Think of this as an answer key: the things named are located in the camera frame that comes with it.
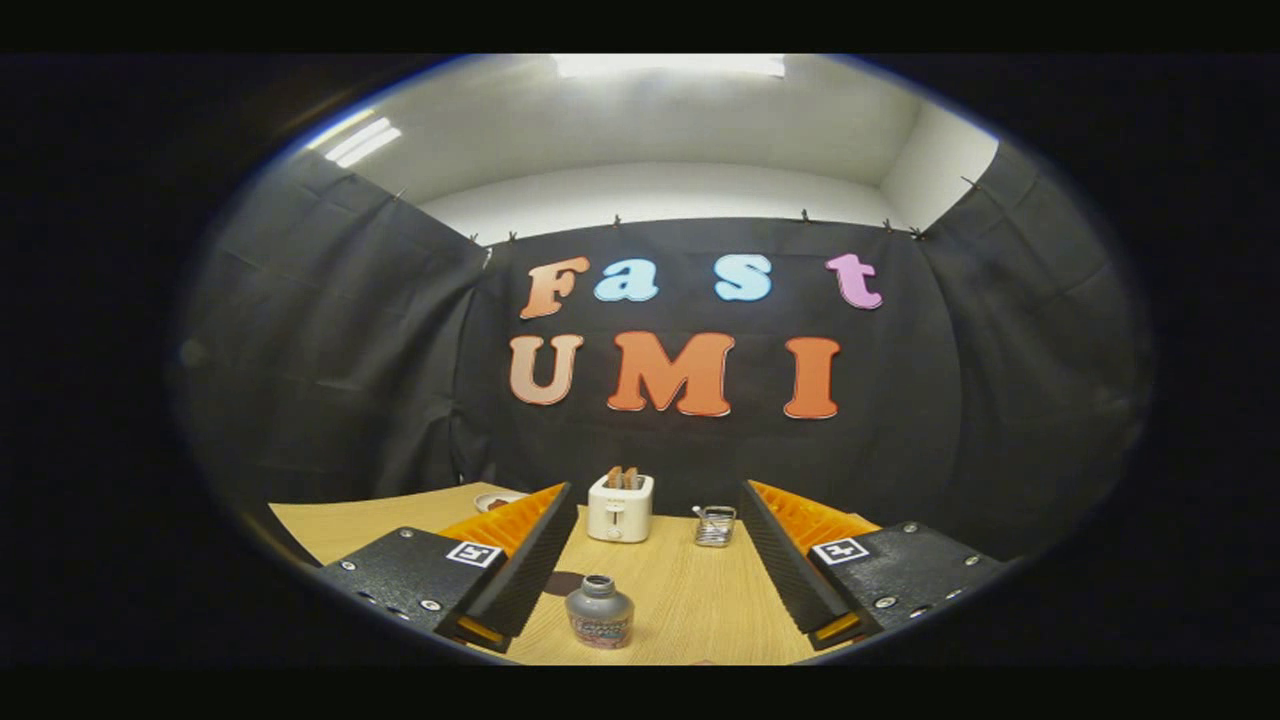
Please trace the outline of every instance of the wire basket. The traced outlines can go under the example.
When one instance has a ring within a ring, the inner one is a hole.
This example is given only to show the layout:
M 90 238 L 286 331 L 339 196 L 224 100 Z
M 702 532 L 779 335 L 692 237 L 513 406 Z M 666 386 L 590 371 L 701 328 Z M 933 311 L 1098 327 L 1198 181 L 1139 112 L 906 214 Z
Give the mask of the wire basket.
M 703 510 L 694 530 L 694 542 L 704 547 L 724 547 L 733 538 L 737 510 L 727 505 L 713 505 Z

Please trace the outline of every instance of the ceiling light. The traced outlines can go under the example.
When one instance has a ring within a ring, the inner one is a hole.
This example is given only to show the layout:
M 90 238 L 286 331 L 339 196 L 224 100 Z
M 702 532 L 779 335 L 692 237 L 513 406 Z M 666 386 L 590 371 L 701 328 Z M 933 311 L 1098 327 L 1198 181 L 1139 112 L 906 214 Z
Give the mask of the ceiling light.
M 369 123 L 367 126 L 365 126 L 364 128 L 361 128 L 361 131 L 357 132 L 356 135 L 353 135 L 353 136 L 348 137 L 347 140 L 343 140 L 342 142 L 339 142 L 337 147 L 334 147 L 328 154 L 325 154 L 324 159 L 325 160 L 337 160 L 338 158 L 342 158 L 347 152 L 351 152 L 352 150 L 355 150 L 356 146 L 360 145 L 361 142 L 369 140 L 370 137 L 374 137 L 375 135 L 383 132 L 384 129 L 387 129 L 389 127 L 392 127 L 392 122 L 390 120 L 388 120 L 387 118 L 379 118 L 378 120 L 375 120 L 372 123 Z
M 351 165 L 358 163 L 365 155 L 369 155 L 374 150 L 378 150 L 383 145 L 396 140 L 401 136 L 401 132 L 396 128 L 387 128 L 383 132 L 370 137 L 364 145 L 356 147 L 351 152 L 338 158 L 337 163 L 339 168 L 349 168 Z
M 315 140 L 312 140 L 311 142 L 307 143 L 307 150 L 315 150 L 316 147 L 320 147 L 320 145 L 323 145 L 324 141 L 329 140 L 330 137 L 338 135 L 339 132 L 349 128 L 351 126 L 358 123 L 360 120 L 362 120 L 362 119 L 365 119 L 365 118 L 367 118 L 369 115 L 372 115 L 372 114 L 374 114 L 374 109 L 372 108 L 367 108 L 367 109 L 361 110 L 361 111 L 356 113 L 355 115 L 347 118 L 346 120 L 342 120 L 340 123 L 333 126 L 332 128 L 324 131 L 323 133 L 317 135 Z
M 769 55 L 552 55 L 561 77 L 614 74 L 643 69 L 701 73 L 753 73 L 785 77 L 782 54 Z

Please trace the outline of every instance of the blue letter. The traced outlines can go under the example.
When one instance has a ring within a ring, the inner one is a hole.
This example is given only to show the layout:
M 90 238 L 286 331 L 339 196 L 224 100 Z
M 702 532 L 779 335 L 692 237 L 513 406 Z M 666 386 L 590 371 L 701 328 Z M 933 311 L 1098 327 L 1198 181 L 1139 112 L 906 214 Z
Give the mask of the blue letter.
M 595 286 L 595 296 L 605 302 L 644 302 L 658 295 L 658 286 L 653 284 L 657 274 L 658 266 L 649 260 L 618 260 L 604 269 L 604 279 Z
M 721 300 L 759 300 L 773 290 L 769 272 L 773 265 L 764 255 L 726 255 L 716 261 L 716 283 Z

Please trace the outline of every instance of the table surface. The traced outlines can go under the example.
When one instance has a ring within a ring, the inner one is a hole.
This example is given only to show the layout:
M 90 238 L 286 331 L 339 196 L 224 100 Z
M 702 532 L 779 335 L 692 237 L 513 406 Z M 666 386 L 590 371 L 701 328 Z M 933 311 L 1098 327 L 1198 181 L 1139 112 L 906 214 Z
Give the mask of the table surface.
M 270 507 L 328 565 L 401 527 L 442 530 L 474 516 L 477 495 L 503 489 L 470 483 L 360 502 Z M 564 598 L 544 592 L 502 657 L 525 665 L 788 665 L 822 655 L 792 623 L 742 521 L 727 547 L 694 544 L 696 523 L 692 515 L 655 515 L 646 541 L 612 543 L 586 534 L 586 507 L 579 506 L 556 570 L 612 577 L 636 605 L 631 643 L 620 650 L 579 643 Z

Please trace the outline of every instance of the white toaster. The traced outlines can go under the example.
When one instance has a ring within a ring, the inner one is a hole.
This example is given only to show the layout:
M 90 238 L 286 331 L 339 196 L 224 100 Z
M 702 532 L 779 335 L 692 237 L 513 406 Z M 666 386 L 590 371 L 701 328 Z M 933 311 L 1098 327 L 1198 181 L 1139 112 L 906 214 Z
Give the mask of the white toaster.
M 586 534 L 608 542 L 643 542 L 653 520 L 653 478 L 636 475 L 636 489 L 605 487 L 602 475 L 588 492 Z

